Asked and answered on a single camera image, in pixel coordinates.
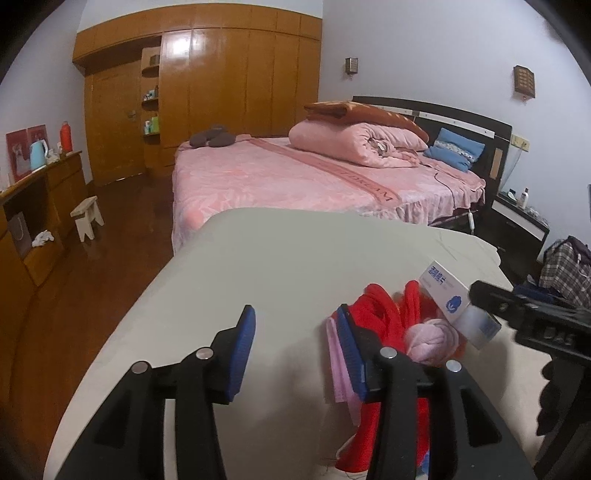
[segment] white box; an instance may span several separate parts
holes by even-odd
[[[438,262],[418,279],[452,326],[480,349],[500,331],[501,324],[484,310],[470,304],[469,289]]]

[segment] white crumpled tissue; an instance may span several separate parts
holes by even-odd
[[[45,230],[35,237],[35,240],[33,240],[33,248],[42,247],[47,242],[53,242],[54,240],[55,238],[53,238],[51,232],[49,230]]]

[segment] red stripe on bedspread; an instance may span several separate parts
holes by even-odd
[[[304,152],[301,150],[295,150],[291,147],[283,147],[281,145],[275,145],[260,138],[253,138],[249,140],[257,147],[264,148],[265,150],[290,157],[293,160],[304,163],[310,167],[318,168],[323,172],[330,173],[335,177],[353,185],[371,195],[382,205],[388,206],[388,208],[396,208],[402,203],[402,199],[387,187],[380,185],[379,183],[370,180],[363,175],[356,173],[348,168],[341,165],[337,165],[327,160],[323,160],[320,157],[316,157],[313,154]]]

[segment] plaid bag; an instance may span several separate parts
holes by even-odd
[[[585,261],[584,252],[579,256],[570,237],[546,250],[539,285],[558,290],[575,306],[591,309],[591,265]]]

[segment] wooden wardrobe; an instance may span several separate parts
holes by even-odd
[[[170,173],[176,148],[211,124],[287,135],[305,117],[303,105],[317,100],[321,36],[320,18],[244,4],[156,8],[79,32],[73,61],[86,69],[95,183],[146,169]],[[149,107],[142,105],[148,85],[158,85]],[[154,115],[160,134],[144,137]]]

